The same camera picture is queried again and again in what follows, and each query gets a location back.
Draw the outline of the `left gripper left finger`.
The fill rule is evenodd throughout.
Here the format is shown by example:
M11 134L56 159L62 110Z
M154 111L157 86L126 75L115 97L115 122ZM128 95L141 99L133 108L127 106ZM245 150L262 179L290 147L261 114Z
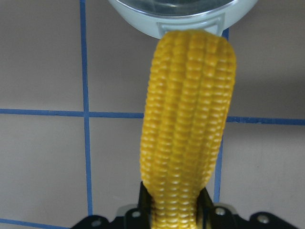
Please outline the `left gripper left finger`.
M137 208L139 209L139 212L141 214L140 217L143 220L144 228L151 229L152 197L142 181L140 182Z

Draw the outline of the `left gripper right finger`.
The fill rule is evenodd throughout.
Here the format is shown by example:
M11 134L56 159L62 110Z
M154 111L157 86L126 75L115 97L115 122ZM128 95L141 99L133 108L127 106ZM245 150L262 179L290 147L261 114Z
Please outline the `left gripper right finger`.
M214 207L214 204L206 188L200 191L196 204L196 228L209 229L209 212Z

